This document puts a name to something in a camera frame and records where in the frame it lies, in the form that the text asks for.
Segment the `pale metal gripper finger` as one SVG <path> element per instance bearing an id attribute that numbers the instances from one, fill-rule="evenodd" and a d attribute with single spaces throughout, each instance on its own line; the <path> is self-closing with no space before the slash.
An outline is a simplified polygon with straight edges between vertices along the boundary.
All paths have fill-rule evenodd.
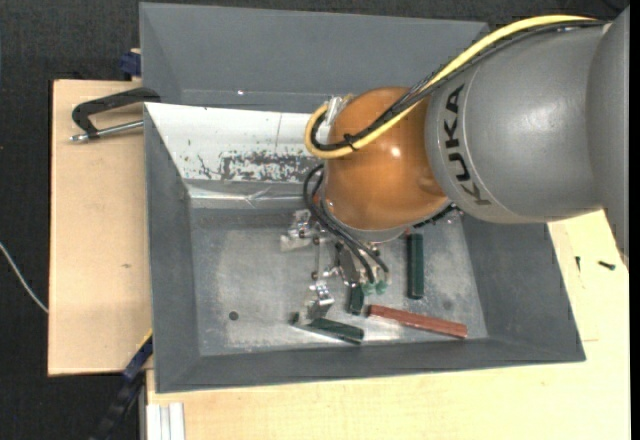
<path id="1" fill-rule="evenodd" d="M 293 213 L 292 222 L 286 233 L 280 236 L 279 243 L 283 252 L 320 244 L 320 231 L 308 209 L 297 210 Z"/>
<path id="2" fill-rule="evenodd" d="M 304 305 L 304 318 L 315 320 L 325 318 L 331 307 L 335 303 L 327 283 L 318 280 L 309 286 Z"/>

